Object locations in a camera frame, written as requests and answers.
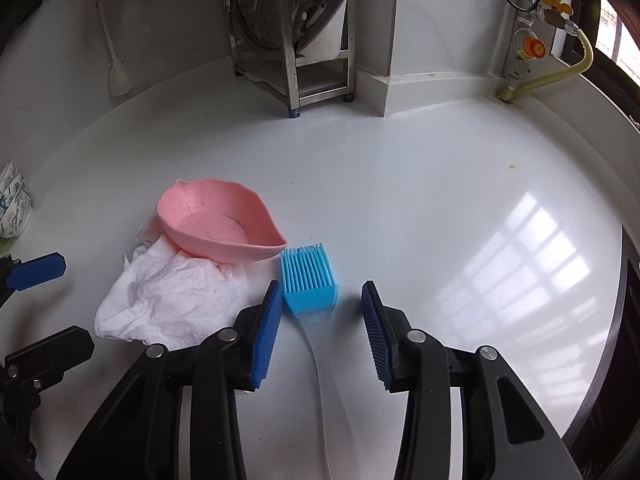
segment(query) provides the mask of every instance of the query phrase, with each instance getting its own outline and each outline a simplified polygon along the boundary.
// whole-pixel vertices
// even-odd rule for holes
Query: metal rack
[[[289,117],[300,117],[300,107],[342,96],[353,102],[355,90],[355,0],[347,0],[340,53],[336,59],[315,60],[299,56],[292,38],[290,0],[277,0],[282,39],[281,60],[261,57],[236,36],[233,0],[224,0],[226,25],[236,76],[244,75],[289,108]]]

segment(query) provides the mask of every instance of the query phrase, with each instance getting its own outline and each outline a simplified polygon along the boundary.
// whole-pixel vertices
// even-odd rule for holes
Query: yellow hose
[[[551,83],[556,83],[558,81],[562,81],[562,79],[566,79],[571,77],[572,75],[581,74],[585,72],[593,63],[593,49],[591,47],[591,43],[589,43],[588,38],[584,35],[584,32],[579,28],[577,31],[577,36],[582,46],[584,47],[584,57],[575,65],[569,66],[567,68],[563,68],[558,72],[553,72],[552,74],[543,75],[541,77],[532,79],[531,81],[527,81],[518,86],[515,91],[506,90],[498,95],[498,98],[507,103],[511,103],[518,95],[523,92],[527,92],[529,90],[533,90],[534,88],[540,88],[541,86],[545,86]]]

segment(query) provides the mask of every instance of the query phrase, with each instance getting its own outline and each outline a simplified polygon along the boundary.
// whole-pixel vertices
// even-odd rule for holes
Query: white table surface
[[[290,246],[325,244],[340,284],[334,373],[364,478],[393,478],[406,400],[376,378],[358,310],[365,280],[445,345],[498,348],[564,433],[602,354],[620,272],[619,214],[580,163],[497,100],[389,118],[337,100],[285,116],[220,60],[129,100],[64,146],[30,183],[36,210],[11,252],[59,251],[68,269],[5,304],[2,355],[71,324],[93,333],[121,253],[161,193],[177,178],[218,177],[257,191]],[[278,260],[247,273],[258,303]],[[92,359],[44,392],[34,416],[46,480],[142,351],[94,339]],[[266,380],[238,396],[238,412],[249,480],[325,478],[316,377],[290,319]],[[452,439],[455,478],[459,420]]]

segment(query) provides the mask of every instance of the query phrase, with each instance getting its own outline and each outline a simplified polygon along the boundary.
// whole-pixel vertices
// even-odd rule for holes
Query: screw
[[[162,345],[151,345],[146,349],[146,356],[155,359],[160,357],[164,353],[164,347]]]
[[[238,337],[238,332],[233,328],[223,328],[220,332],[218,332],[218,339],[220,341],[233,341],[236,337]]]
[[[498,351],[492,346],[483,346],[480,349],[480,355],[489,361],[494,361],[498,358]]]
[[[409,330],[406,338],[412,343],[424,343],[427,341],[427,335],[422,330]]]

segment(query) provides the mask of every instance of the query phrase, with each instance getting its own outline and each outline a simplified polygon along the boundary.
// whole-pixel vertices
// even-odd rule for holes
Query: white cloth
[[[95,335],[169,350],[230,326],[248,303],[242,265],[193,258],[165,235],[136,249],[95,314]]]

